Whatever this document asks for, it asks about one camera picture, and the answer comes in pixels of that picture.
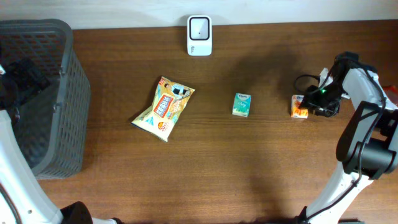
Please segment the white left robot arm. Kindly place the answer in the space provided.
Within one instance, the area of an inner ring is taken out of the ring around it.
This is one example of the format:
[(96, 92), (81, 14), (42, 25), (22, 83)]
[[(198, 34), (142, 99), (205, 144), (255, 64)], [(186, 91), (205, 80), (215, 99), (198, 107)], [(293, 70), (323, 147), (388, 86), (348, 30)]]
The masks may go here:
[(57, 207), (39, 179), (81, 171), (90, 84), (78, 62), (47, 73), (24, 57), (1, 68), (1, 222), (98, 223), (83, 202)]

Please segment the yellow snack chip bag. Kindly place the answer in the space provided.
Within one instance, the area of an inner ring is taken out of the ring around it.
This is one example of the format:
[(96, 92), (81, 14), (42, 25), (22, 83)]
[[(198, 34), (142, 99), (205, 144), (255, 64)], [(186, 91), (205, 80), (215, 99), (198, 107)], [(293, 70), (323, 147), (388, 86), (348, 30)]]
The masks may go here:
[(195, 89), (161, 77), (152, 104), (131, 124), (167, 142)]

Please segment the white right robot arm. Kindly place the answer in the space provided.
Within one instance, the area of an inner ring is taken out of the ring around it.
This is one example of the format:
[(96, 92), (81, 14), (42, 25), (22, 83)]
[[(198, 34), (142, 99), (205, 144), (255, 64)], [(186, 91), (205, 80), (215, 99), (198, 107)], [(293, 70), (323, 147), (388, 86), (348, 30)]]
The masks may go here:
[(317, 80), (303, 91), (301, 109), (331, 118), (347, 98), (354, 115), (338, 140), (335, 171), (295, 223), (338, 223), (362, 190), (397, 167), (397, 105), (382, 89), (377, 70), (358, 54), (343, 52)]

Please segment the red Hacks candy bag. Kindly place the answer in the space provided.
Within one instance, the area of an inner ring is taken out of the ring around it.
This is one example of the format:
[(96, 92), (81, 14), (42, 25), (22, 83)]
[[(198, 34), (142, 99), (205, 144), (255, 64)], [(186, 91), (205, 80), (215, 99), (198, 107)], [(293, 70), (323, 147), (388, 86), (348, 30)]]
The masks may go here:
[(398, 105), (397, 88), (394, 85), (389, 85), (389, 86), (385, 86), (383, 89), (384, 89), (386, 95), (388, 96), (388, 98), (390, 99), (390, 101), (397, 106)]

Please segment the teal small carton box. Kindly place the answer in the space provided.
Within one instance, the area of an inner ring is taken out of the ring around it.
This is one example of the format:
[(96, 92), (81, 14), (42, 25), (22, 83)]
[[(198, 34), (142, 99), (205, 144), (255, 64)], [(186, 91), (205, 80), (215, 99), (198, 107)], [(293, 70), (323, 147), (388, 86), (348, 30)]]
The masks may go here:
[(248, 117), (251, 106), (251, 95), (237, 93), (234, 97), (232, 115)]

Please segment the orange small carton box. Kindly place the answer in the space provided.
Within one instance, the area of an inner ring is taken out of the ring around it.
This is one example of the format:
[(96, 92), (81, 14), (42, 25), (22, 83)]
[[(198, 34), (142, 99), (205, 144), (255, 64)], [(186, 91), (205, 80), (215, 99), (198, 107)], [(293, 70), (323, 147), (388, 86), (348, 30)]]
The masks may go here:
[(291, 101), (291, 117), (299, 119), (308, 118), (308, 109), (300, 109), (300, 105), (304, 99), (303, 95), (293, 95)]

